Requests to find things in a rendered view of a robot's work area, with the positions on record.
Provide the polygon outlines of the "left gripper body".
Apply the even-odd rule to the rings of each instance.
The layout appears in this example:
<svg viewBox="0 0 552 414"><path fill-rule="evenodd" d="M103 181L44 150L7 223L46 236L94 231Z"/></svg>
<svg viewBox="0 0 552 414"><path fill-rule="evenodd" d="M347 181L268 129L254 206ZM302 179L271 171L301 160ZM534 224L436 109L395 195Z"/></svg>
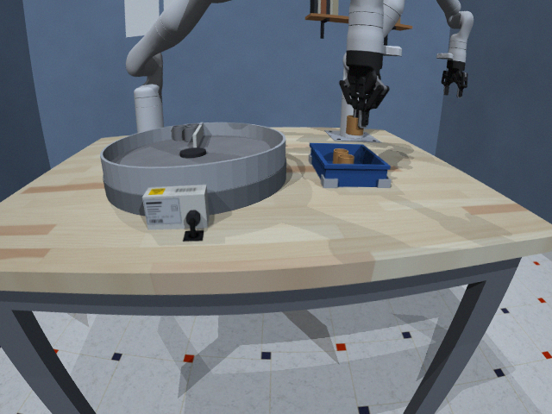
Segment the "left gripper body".
<svg viewBox="0 0 552 414"><path fill-rule="evenodd" d="M457 77L457 80L460 81L461 80L461 73L462 71L465 70L465 62L461 62L461 61L455 61L455 60L448 60L447 62L447 68L448 68L448 74L451 73L451 74L455 74L455 76ZM449 81L450 82L454 82L455 83L455 80L453 79L452 75L451 77L449 78Z"/></svg>

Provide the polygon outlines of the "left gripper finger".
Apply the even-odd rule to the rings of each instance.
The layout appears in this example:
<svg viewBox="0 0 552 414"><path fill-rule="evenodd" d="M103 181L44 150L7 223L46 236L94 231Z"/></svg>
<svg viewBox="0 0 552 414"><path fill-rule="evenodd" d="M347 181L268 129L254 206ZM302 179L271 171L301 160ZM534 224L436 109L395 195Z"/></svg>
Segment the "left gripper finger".
<svg viewBox="0 0 552 414"><path fill-rule="evenodd" d="M455 74L453 73L452 76L455 80L455 83L457 84L458 86L458 90L457 90L457 97L461 98L462 97L462 93L463 93L463 89L464 88L467 88L467 72L462 72L461 73L461 80L458 81L457 80L457 77L455 76ZM465 81L465 84L464 84L464 81Z"/></svg>
<svg viewBox="0 0 552 414"><path fill-rule="evenodd" d="M443 90L444 95L449 94L449 86L451 83L453 83L449 81L449 78L451 77L451 75L452 75L451 73L448 74L448 71L443 71L442 84L444 85L444 90ZM444 82L444 79L445 79L445 82Z"/></svg>

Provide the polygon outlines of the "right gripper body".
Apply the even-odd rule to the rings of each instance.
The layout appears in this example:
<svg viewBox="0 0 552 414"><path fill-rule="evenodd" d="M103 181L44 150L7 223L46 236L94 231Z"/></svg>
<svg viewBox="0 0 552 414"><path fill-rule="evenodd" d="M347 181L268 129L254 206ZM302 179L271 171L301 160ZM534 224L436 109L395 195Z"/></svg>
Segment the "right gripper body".
<svg viewBox="0 0 552 414"><path fill-rule="evenodd" d="M375 88L377 76L381 80L380 69L383 64L383 54L368 51L348 50L346 54L346 65L348 70L348 81L350 77L357 77L356 93L359 93L359 78L366 78L365 94L372 94Z"/></svg>

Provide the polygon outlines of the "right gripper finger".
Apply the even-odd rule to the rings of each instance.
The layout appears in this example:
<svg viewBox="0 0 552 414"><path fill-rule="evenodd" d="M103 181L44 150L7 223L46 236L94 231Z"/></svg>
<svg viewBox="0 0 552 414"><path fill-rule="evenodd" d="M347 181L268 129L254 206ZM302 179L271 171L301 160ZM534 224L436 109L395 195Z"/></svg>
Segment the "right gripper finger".
<svg viewBox="0 0 552 414"><path fill-rule="evenodd" d="M351 86L350 86L351 84ZM359 110L360 110L360 99L358 101L359 94L356 93L356 85L357 85L357 77L351 76L350 77L350 83L348 81L348 78L344 80L339 81L339 85L341 86L342 93L346 99L347 104L352 105L354 108L354 116L355 118L358 118ZM351 87L351 89L350 89ZM351 99L352 98L352 99Z"/></svg>
<svg viewBox="0 0 552 414"><path fill-rule="evenodd" d="M386 96L387 92L390 90L388 85L384 85L377 76L377 81L375 82L376 86L372 94L365 95L366 87L366 78L359 78L359 99L360 99L360 110L358 115L358 127L366 128L368 125L369 111L371 109L377 109ZM372 95L372 96L371 96ZM367 103L366 103L367 100Z"/></svg>

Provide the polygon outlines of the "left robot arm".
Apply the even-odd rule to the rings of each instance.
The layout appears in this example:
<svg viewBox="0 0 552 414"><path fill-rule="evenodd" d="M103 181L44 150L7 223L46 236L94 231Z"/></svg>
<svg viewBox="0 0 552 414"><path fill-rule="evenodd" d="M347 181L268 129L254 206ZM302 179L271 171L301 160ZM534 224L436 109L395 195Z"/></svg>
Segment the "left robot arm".
<svg viewBox="0 0 552 414"><path fill-rule="evenodd" d="M436 55L436 58L444 60L455 60L466 63L467 39L474 24L473 14L469 11L460 11L461 4L458 0L436 1L443 10L448 25L454 29L461 28L459 33L452 34L450 36L448 51L449 53L438 53ZM397 23L398 19L401 17L404 11L404 7L405 0L384 0L384 38L389 34L389 32ZM346 65L346 54L347 52L343 56L343 80L348 77L347 75L349 70L349 67ZM346 134L347 115L352 116L353 114L354 108L352 107L352 105L346 103L345 97L342 93L340 136L352 139L361 139L364 137L364 131L363 136Z"/></svg>

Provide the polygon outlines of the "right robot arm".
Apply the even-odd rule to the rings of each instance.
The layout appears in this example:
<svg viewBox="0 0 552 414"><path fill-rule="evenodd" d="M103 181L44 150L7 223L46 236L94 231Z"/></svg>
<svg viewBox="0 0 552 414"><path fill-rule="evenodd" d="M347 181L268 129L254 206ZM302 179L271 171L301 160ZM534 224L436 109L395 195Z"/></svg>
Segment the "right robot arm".
<svg viewBox="0 0 552 414"><path fill-rule="evenodd" d="M137 133L164 128L161 52L179 44L194 29L211 3L228 1L231 0L173 0L130 50L126 59L127 72L133 77L147 76L147 81L134 90ZM350 1L347 51L402 56L401 47L384 46L383 2L384 0Z"/></svg>

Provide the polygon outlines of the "blue open-top crate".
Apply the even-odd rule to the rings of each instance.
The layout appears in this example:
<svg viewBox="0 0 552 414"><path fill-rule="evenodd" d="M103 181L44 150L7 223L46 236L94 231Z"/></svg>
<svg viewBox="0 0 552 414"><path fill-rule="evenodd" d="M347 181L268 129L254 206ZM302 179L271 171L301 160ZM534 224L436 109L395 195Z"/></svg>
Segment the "blue open-top crate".
<svg viewBox="0 0 552 414"><path fill-rule="evenodd" d="M379 179L386 179L391 169L362 144L310 143L310 148L311 164L318 177L321 179L322 174L326 179L338 179L337 187L378 187ZM354 156L354 164L333 164L336 148L347 149Z"/></svg>

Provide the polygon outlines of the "bronze bushing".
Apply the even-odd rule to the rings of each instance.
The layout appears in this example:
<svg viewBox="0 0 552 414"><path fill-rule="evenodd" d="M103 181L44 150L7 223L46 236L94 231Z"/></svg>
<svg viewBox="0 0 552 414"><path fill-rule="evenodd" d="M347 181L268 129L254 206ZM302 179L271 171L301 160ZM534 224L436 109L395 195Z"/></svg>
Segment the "bronze bushing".
<svg viewBox="0 0 552 414"><path fill-rule="evenodd" d="M358 127L358 118L347 116L346 134L348 135L363 135L362 128Z"/></svg>
<svg viewBox="0 0 552 414"><path fill-rule="evenodd" d="M342 153L342 152L345 152L345 153ZM348 154L348 150L346 150L346 149L341 149L341 148L334 149L333 164L337 164L337 163L338 163L338 155L339 155L339 154Z"/></svg>
<svg viewBox="0 0 552 414"><path fill-rule="evenodd" d="M339 154L338 164L354 164L354 156L351 154Z"/></svg>

